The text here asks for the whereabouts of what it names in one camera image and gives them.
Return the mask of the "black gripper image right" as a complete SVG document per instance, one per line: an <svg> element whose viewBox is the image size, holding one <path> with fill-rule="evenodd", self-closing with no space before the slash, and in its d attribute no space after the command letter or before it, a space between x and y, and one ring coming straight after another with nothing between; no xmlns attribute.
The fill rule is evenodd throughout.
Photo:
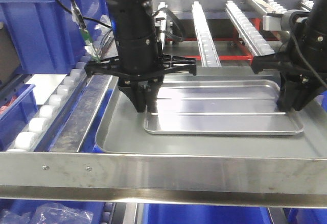
<svg viewBox="0 0 327 224"><path fill-rule="evenodd" d="M275 70L317 80L306 83L282 80L277 100L280 111L290 111L291 109L300 111L326 89L326 72L316 71L312 66L301 67L296 65L285 52L255 56L250 67L256 74L264 70Z"/></svg>

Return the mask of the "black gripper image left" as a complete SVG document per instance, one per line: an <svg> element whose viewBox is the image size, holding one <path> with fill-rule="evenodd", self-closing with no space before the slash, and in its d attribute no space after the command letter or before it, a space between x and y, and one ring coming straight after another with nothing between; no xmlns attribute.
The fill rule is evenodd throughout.
<svg viewBox="0 0 327 224"><path fill-rule="evenodd" d="M169 73L186 71L197 74L196 59L166 54L128 53L110 57L100 62L89 61L85 65L88 77L107 74L119 78L118 88L134 105L137 112L156 112L158 92L164 76ZM147 82L146 101L144 86Z"/></svg>

